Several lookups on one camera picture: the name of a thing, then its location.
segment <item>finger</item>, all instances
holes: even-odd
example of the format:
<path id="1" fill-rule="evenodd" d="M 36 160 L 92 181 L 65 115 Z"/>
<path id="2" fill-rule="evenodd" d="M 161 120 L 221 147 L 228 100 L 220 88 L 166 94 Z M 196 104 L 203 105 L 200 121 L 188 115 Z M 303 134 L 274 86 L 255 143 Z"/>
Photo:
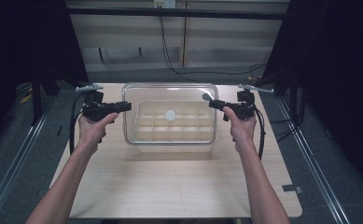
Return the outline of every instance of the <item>finger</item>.
<path id="1" fill-rule="evenodd" d="M 106 131 L 103 132 L 102 138 L 100 138 L 99 143 L 103 142 L 103 138 L 106 136 Z"/>
<path id="2" fill-rule="evenodd" d="M 253 122 L 257 122 L 257 119 L 255 118 L 255 115 L 253 117 L 248 118 L 248 120 L 251 120 Z"/>
<path id="3" fill-rule="evenodd" d="M 105 116 L 105 118 L 103 118 L 102 120 L 100 120 L 101 123 L 103 123 L 104 125 L 107 125 L 109 123 L 114 122 L 114 120 L 118 117 L 119 114 L 117 113 L 111 113 L 107 116 Z"/>
<path id="4" fill-rule="evenodd" d="M 224 106 L 223 108 L 225 115 L 230 119 L 230 123 L 232 123 L 235 119 L 238 119 L 236 117 L 236 114 L 233 112 L 232 109 L 228 106 Z"/>
<path id="5" fill-rule="evenodd" d="M 85 121 L 89 121 L 88 118 L 86 118 L 85 116 L 81 115 L 79 116 L 79 119 L 78 119 L 79 122 L 85 122 Z"/>

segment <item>black cable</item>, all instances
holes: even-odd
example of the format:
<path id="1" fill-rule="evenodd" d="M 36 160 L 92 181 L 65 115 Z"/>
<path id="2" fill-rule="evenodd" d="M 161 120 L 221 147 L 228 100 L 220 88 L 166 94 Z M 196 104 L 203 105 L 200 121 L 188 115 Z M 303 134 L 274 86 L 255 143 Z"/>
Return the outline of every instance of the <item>black cable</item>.
<path id="1" fill-rule="evenodd" d="M 297 115 L 297 119 L 301 118 L 302 114 L 301 112 Z M 275 120 L 270 120 L 270 123 L 286 123 L 286 122 L 290 122 L 292 121 L 292 119 L 275 119 Z"/>
<path id="2" fill-rule="evenodd" d="M 259 159 L 262 160 L 263 154 L 263 146 L 265 143 L 265 120 L 263 119 L 262 113 L 256 108 L 256 114 L 259 121 L 260 126 L 260 138 L 259 138 L 259 149 L 258 149 L 258 156 Z"/>
<path id="3" fill-rule="evenodd" d="M 283 141 L 286 137 L 288 137 L 291 133 L 295 132 L 302 124 L 303 122 L 303 119 L 304 119 L 304 111 L 305 111 L 305 105 L 306 105 L 306 95 L 304 94 L 304 92 L 302 92 L 302 99 L 300 101 L 300 113 L 297 115 L 297 122 L 294 124 L 294 128 L 289 130 L 289 131 L 286 131 L 286 132 L 282 132 L 282 133 L 279 133 L 277 134 L 276 136 L 278 135 L 283 135 L 281 138 L 277 139 L 277 143 Z"/>
<path id="4" fill-rule="evenodd" d="M 170 60 L 170 56 L 169 56 L 169 52 L 167 50 L 167 44 L 166 44 L 166 38 L 165 38 L 165 34 L 164 34 L 164 28 L 163 28 L 163 17 L 160 17 L 160 22 L 161 22 L 161 41 L 162 41 L 162 51 L 163 51 L 163 57 L 164 57 L 164 61 L 166 62 L 167 67 L 173 71 L 174 73 L 176 73 L 179 77 L 182 77 L 184 79 L 187 79 L 189 81 L 193 81 L 193 82 L 199 82 L 195 79 L 189 78 L 189 77 L 183 77 L 182 75 L 191 75 L 191 74 L 218 74 L 218 75 L 228 75 L 228 76 L 239 76 L 239 75 L 244 75 L 244 74 L 248 74 L 248 73 L 252 73 L 253 71 L 259 69 L 260 67 L 262 67 L 263 65 L 266 65 L 266 63 L 256 63 L 250 66 L 248 71 L 244 71 L 244 72 L 240 72 L 240 73 L 225 73 L 225 72 L 214 72 L 214 71 L 199 71 L 199 72 L 179 72 L 176 71 L 173 68 L 172 62 Z"/>
<path id="5" fill-rule="evenodd" d="M 167 67 L 183 79 L 186 79 L 186 80 L 192 81 L 192 82 L 199 82 L 195 79 L 181 76 L 181 74 L 179 72 L 175 71 L 175 69 L 173 68 L 173 65 L 172 65 L 172 62 L 171 62 L 170 56 L 169 56 L 169 51 L 167 50 L 166 38 L 164 35 L 163 17 L 159 17 L 159 20 L 161 22 L 161 42 L 162 42 L 163 57 L 164 57 L 164 61 L 166 62 Z"/>
<path id="6" fill-rule="evenodd" d="M 77 104 L 77 100 L 79 99 L 79 97 L 81 97 L 82 95 L 85 95 L 86 92 L 82 92 L 80 93 L 76 99 L 74 99 L 73 102 L 73 106 L 71 108 L 71 118 L 70 118 L 70 140 L 69 140 L 69 147 L 70 147 L 70 154 L 73 153 L 74 151 L 74 135 L 75 135 L 75 130 L 76 130 L 76 122 L 77 122 L 77 117 L 80 114 L 80 112 L 76 114 L 76 104 Z"/>

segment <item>clear plastic box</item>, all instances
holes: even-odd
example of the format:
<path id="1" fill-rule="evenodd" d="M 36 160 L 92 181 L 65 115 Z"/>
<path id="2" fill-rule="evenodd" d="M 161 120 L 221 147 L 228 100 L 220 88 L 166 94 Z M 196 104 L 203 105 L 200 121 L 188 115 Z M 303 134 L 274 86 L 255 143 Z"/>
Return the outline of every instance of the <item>clear plastic box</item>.
<path id="1" fill-rule="evenodd" d="M 207 151 L 216 141 L 212 84 L 129 83 L 122 98 L 132 103 L 123 114 L 125 140 L 142 151 Z"/>

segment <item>wooden table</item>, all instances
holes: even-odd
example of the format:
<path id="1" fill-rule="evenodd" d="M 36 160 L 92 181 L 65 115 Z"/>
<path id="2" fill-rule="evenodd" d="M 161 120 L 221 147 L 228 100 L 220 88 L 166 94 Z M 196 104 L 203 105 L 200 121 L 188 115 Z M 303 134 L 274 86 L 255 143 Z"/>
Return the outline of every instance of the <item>wooden table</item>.
<path id="1" fill-rule="evenodd" d="M 102 84 L 103 102 L 121 101 L 123 84 Z M 219 99 L 237 102 L 237 86 L 217 86 Z M 286 165 L 258 94 L 256 105 L 266 120 L 263 165 L 289 217 L 301 215 Z M 140 152 L 128 145 L 122 116 L 107 126 L 84 174 L 71 217 L 98 218 L 221 218 L 250 217 L 247 189 L 240 157 L 230 136 L 230 123 L 217 114 L 217 139 L 209 153 Z M 258 147 L 259 126 L 255 142 Z M 69 158 L 64 150 L 52 182 Z"/>

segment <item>metal rail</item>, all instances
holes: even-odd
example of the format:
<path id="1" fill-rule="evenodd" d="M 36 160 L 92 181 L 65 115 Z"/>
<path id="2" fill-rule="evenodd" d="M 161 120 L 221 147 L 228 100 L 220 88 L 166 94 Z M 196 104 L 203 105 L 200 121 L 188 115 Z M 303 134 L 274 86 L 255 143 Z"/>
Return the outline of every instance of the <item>metal rail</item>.
<path id="1" fill-rule="evenodd" d="M 287 120 L 290 120 L 291 117 L 289 116 L 289 108 L 286 104 L 285 100 L 278 101 L 280 108 L 283 112 L 283 115 Z M 342 204 L 338 200 L 338 197 L 335 195 L 335 192 L 332 190 L 329 182 L 327 181 L 326 177 L 324 176 L 321 167 L 319 166 L 317 160 L 314 157 L 314 153 L 311 151 L 306 139 L 304 138 L 300 128 L 296 128 L 292 121 L 288 122 L 289 128 L 291 130 L 295 130 L 293 132 L 295 140 L 300 147 L 300 152 L 302 153 L 304 159 L 309 166 L 312 175 L 314 177 L 315 183 L 320 188 L 320 191 L 328 205 L 330 212 L 332 213 L 333 217 L 335 218 L 336 223 L 347 223 L 349 224 L 350 221 L 342 208 Z"/>
<path id="2" fill-rule="evenodd" d="M 281 21 L 287 18 L 306 18 L 305 15 L 291 15 L 283 12 L 219 11 L 145 7 L 21 7 L 19 8 L 19 12 L 66 13 L 74 15 L 223 18 L 272 21 Z"/>
<path id="3" fill-rule="evenodd" d="M 44 111 L 41 119 L 34 126 L 31 127 L 26 138 L 24 139 L 23 144 L 21 145 L 21 148 L 19 149 L 18 154 L 16 155 L 14 161 L 10 165 L 6 175 L 4 176 L 3 180 L 0 183 L 0 210 L 3 207 L 4 202 L 6 201 L 7 196 L 10 193 L 16 181 L 16 178 L 18 177 L 18 174 L 21 171 L 21 168 L 24 165 L 24 162 L 26 161 L 33 147 L 35 139 L 38 137 L 39 133 L 41 132 L 41 129 L 47 118 L 47 114 L 53 105 L 53 101 L 54 97 L 52 97 L 51 101 L 49 101 L 49 104 L 46 110 Z"/>

